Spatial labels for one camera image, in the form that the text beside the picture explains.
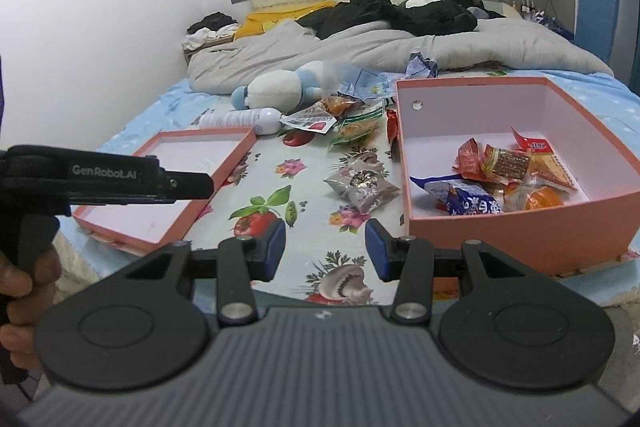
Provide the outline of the person's left hand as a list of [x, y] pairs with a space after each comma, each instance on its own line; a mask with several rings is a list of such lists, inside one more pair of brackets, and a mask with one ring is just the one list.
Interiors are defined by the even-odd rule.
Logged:
[[52, 306], [55, 285], [62, 275], [62, 265], [54, 246], [40, 254], [32, 275], [18, 269], [1, 255], [1, 294], [9, 296], [8, 318], [1, 325], [1, 346], [9, 352], [19, 369], [40, 371], [36, 355], [35, 327]]

